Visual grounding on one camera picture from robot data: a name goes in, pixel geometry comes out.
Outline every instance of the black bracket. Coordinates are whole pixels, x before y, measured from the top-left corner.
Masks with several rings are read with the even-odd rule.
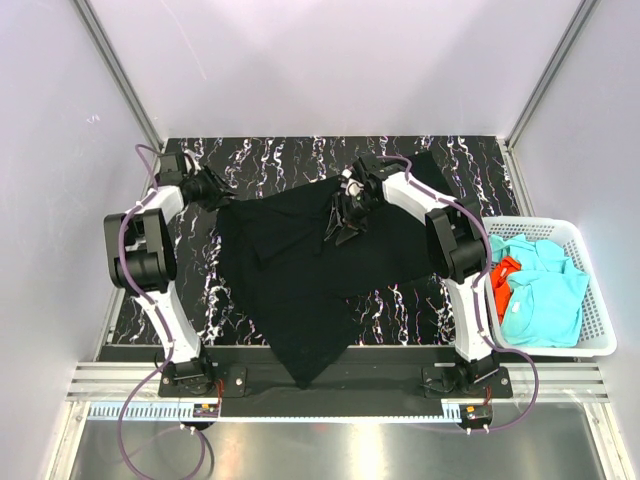
[[[406,165],[400,160],[380,160],[375,153],[366,153],[358,157],[351,168],[360,183],[372,180],[382,186],[382,182],[394,173],[404,172]]]
[[[454,367],[432,366],[422,369],[422,385],[424,396],[429,400],[441,400],[443,398],[487,398],[487,387],[491,387],[492,398],[513,398],[513,388],[509,372],[505,367],[499,367],[495,374],[485,378],[477,384],[461,387],[459,385],[446,385],[446,378]]]
[[[180,185],[180,182],[189,175],[187,166],[187,154],[184,152],[172,152],[158,155],[160,171],[156,174],[158,185]]]
[[[461,422],[458,424],[463,430],[480,430],[485,425],[489,427],[493,421],[493,406],[490,403],[481,405],[460,405]]]

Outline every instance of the white wall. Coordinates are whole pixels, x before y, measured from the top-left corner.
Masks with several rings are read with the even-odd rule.
[[[579,0],[92,0],[162,136],[498,134]]]
[[[0,2],[0,476],[41,478],[111,291],[105,214],[141,193],[142,140],[71,2]]]
[[[516,145],[536,215],[582,231],[618,338],[600,361],[640,472],[640,3],[597,7]]]

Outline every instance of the orange cloth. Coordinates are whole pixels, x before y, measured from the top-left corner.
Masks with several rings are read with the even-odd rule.
[[[520,271],[520,264],[511,257],[504,257],[498,266],[491,272],[491,286],[496,300],[496,310],[500,325],[511,300],[511,288],[507,283],[507,277],[513,272]]]

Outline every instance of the black cloth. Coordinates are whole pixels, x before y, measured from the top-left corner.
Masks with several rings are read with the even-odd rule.
[[[417,179],[452,194],[429,152],[410,159]],[[394,205],[373,211],[365,234],[340,247],[335,236],[324,242],[339,187],[328,178],[218,212],[232,298],[301,388],[354,344],[346,298],[432,273],[424,226]]]

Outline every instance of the white plastic basket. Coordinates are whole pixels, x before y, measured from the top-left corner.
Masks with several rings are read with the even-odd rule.
[[[598,281],[596,280],[587,247],[580,231],[571,223],[564,220],[537,217],[487,217],[483,218],[488,234],[500,235],[509,239],[524,233],[527,240],[548,239],[560,245],[567,256],[573,259],[574,265],[589,274],[591,280],[587,293],[582,302],[583,321],[578,344],[572,348],[554,347],[522,347],[517,348],[529,355],[547,355],[552,357],[593,357],[596,355],[611,355],[616,347],[616,336],[613,333],[611,320],[604,304]],[[487,276],[487,304],[493,331],[494,341],[502,347],[508,344],[500,330],[498,313],[491,288],[491,279]]]

